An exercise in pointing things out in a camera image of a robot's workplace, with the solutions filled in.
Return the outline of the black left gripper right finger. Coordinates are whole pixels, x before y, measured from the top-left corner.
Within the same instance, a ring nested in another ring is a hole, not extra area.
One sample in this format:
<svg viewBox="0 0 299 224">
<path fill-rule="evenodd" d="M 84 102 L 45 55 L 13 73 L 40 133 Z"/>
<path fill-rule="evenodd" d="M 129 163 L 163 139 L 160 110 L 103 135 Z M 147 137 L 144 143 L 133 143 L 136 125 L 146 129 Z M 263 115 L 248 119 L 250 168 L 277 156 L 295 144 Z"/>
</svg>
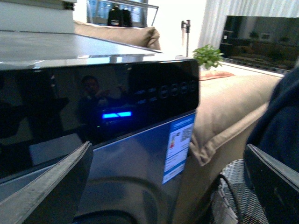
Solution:
<svg viewBox="0 0 299 224">
<path fill-rule="evenodd" d="M 299 174 L 252 144 L 244 163 L 255 194 L 270 224 L 299 222 Z"/>
</svg>

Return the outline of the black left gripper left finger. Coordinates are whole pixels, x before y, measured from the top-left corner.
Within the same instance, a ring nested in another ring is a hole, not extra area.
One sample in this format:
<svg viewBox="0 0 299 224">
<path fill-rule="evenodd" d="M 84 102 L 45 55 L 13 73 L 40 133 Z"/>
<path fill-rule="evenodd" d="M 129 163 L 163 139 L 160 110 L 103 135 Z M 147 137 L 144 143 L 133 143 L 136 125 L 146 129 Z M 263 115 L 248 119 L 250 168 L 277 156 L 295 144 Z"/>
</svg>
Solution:
<svg viewBox="0 0 299 224">
<path fill-rule="evenodd" d="M 93 160 L 85 142 L 56 165 L 0 202 L 2 224 L 70 224 Z"/>
</svg>

